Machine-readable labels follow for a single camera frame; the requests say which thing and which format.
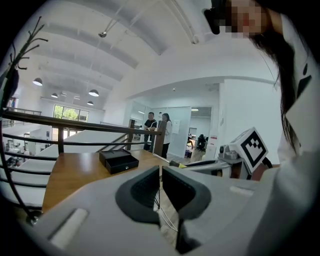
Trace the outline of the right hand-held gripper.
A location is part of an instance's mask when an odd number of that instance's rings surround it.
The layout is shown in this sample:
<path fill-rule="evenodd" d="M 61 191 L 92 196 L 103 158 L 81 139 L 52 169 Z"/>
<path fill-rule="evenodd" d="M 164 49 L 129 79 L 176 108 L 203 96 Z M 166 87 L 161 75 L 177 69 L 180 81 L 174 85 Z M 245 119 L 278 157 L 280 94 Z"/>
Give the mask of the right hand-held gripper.
<path fill-rule="evenodd" d="M 260 165 L 273 167 L 268 149 L 255 127 L 245 130 L 230 143 L 220 146 L 218 159 L 191 162 L 190 171 L 218 177 L 250 180 Z"/>

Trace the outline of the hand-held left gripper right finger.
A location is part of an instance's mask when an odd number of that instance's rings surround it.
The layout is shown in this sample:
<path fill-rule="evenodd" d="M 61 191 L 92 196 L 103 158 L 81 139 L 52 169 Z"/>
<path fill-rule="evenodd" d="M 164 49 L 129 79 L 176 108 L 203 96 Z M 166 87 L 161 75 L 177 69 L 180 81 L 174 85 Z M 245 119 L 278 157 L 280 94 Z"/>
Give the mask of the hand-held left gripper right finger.
<path fill-rule="evenodd" d="M 247 207 L 260 182 L 224 178 L 173 166 L 162 168 L 162 187 L 178 216 L 176 247 L 163 256 L 247 256 L 256 227 Z"/>

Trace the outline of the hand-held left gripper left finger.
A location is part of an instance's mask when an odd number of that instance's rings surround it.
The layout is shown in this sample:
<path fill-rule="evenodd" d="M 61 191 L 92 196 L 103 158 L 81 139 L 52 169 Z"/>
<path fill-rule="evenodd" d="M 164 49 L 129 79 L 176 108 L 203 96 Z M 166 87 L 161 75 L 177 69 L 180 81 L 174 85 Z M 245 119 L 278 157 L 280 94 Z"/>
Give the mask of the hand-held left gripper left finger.
<path fill-rule="evenodd" d="M 158 166 L 91 182 L 46 212 L 33 230 L 57 256 L 175 256 L 154 211 L 159 187 Z"/>

